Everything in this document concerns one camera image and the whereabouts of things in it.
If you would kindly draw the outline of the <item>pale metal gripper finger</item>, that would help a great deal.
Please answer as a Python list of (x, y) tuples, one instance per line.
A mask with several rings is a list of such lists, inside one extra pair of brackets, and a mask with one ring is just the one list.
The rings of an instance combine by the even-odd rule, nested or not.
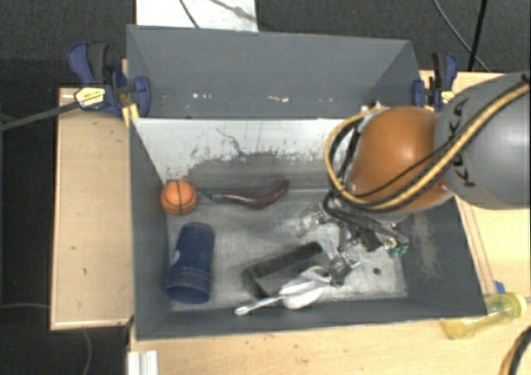
[(303, 237), (315, 233), (329, 222), (329, 214), (321, 204), (309, 205), (299, 214), (296, 235)]
[(349, 274), (360, 266), (360, 261), (350, 255), (335, 256), (329, 265), (331, 285), (343, 285)]

